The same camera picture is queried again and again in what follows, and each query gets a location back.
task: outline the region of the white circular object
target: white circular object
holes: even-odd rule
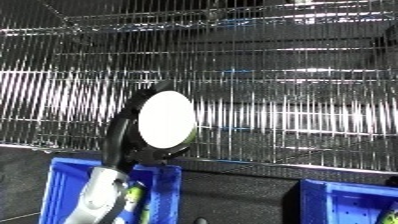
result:
[[[195,111],[191,102],[175,91],[160,92],[141,109],[138,128],[142,138],[155,148],[172,148],[195,134]]]

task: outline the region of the metal cage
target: metal cage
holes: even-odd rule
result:
[[[0,142],[97,151],[131,93],[194,103],[187,159],[397,171],[395,0],[2,0]]]

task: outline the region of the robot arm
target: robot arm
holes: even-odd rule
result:
[[[156,164],[185,152],[188,144],[157,149],[147,144],[138,131],[138,117],[144,103],[171,83],[141,89],[112,119],[101,147],[102,166],[94,167],[78,204],[65,224],[111,224],[125,206],[132,167],[137,163]]]

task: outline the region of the wire shelf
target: wire shelf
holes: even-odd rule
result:
[[[135,90],[173,80],[190,159],[397,171],[395,0],[137,2],[0,2],[1,144],[98,151]]]

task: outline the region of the blue plastic container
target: blue plastic container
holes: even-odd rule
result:
[[[397,188],[302,180],[301,223],[375,224],[394,201]]]
[[[76,207],[80,191],[88,181],[89,169],[99,161],[54,158],[51,163],[40,216],[41,224],[61,224]],[[150,189],[150,223],[177,223],[181,169],[177,166],[137,165],[130,174]]]

